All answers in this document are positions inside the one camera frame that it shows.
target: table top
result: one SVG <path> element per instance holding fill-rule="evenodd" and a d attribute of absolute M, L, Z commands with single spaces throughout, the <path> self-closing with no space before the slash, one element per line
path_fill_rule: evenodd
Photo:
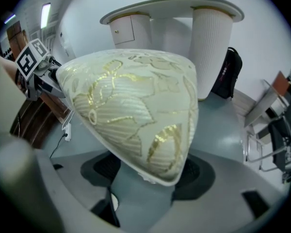
<path fill-rule="evenodd" d="M 234 22 L 244 19 L 244 13 L 235 4 L 226 0 L 147 0 L 114 10 L 100 19 L 101 24 L 109 24 L 115 17 L 136 12 L 148 14 L 151 19 L 192 17 L 192 7 L 212 7 L 230 14 Z"/>

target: chair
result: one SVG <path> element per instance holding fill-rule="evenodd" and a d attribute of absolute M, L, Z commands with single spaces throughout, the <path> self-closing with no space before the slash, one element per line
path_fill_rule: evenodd
<path fill-rule="evenodd" d="M 263 172 L 268 172 L 275 169 L 280 169 L 282 172 L 286 172 L 287 170 L 291 171 L 291 101 L 286 111 L 269 123 L 268 131 L 271 135 L 273 152 L 263 156 L 264 144 L 254 136 L 248 135 L 248 150 L 246 153 L 246 161 L 249 163 L 260 161 L 259 169 Z M 261 146 L 261 157 L 255 160 L 250 160 L 248 158 L 250 151 L 250 139 L 254 139 L 257 142 L 257 145 Z M 270 156 L 273 157 L 273 163 L 276 165 L 276 167 L 263 169 L 262 160 Z"/>

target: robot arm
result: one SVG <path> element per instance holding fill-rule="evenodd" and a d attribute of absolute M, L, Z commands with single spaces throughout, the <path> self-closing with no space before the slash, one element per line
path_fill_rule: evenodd
<path fill-rule="evenodd" d="M 27 99 L 36 101 L 42 92 L 59 98 L 65 97 L 56 79 L 56 71 L 61 64 L 49 54 L 39 39 L 29 42 L 15 63 L 26 81 Z"/>

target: gold floral pattern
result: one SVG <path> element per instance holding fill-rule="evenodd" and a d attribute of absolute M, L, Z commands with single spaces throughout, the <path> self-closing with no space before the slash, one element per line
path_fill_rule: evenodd
<path fill-rule="evenodd" d="M 111 152 L 151 180 L 176 180 L 197 123 L 192 62 L 155 50 L 107 50 L 64 64 L 56 76 Z"/>
<path fill-rule="evenodd" d="M 161 57 L 155 57 L 155 56 L 140 56 L 138 58 L 134 59 L 135 62 L 139 62 L 142 64 L 150 64 L 156 69 L 161 70 L 173 70 L 177 73 L 183 73 L 181 68 L 178 67 L 178 65 L 174 62 L 167 61 L 164 58 Z"/>
<path fill-rule="evenodd" d="M 103 67 L 105 72 L 93 82 L 88 93 L 80 93 L 72 101 L 79 114 L 101 136 L 122 151 L 140 156 L 142 146 L 137 132 L 154 122 L 141 98 L 154 94 L 153 78 L 117 74 L 122 65 L 118 60 L 108 62 Z"/>
<path fill-rule="evenodd" d="M 181 124 L 167 126 L 155 135 L 147 157 L 151 171 L 159 174 L 169 171 L 180 159 L 180 145 Z"/>
<path fill-rule="evenodd" d="M 158 81 L 159 91 L 180 92 L 178 80 L 176 78 L 158 72 L 153 73 L 159 78 Z"/>
<path fill-rule="evenodd" d="M 190 96 L 190 109 L 189 109 L 189 127 L 188 127 L 188 147 L 191 145 L 194 133 L 195 133 L 195 124 L 197 121 L 197 94 L 195 93 L 194 86 L 190 83 L 190 81 L 183 76 L 183 83 L 186 87 L 188 94 Z"/>

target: white fabric lampshade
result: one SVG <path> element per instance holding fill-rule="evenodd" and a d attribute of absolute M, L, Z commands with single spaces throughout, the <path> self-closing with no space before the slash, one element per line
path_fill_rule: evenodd
<path fill-rule="evenodd" d="M 56 76 L 108 150 L 151 182 L 178 182 L 198 118 L 191 61 L 162 51 L 107 50 L 62 65 Z"/>
<path fill-rule="evenodd" d="M 232 31 L 233 20 L 215 9 L 195 9 L 189 59 L 197 72 L 198 99 L 211 91 L 222 67 Z"/>

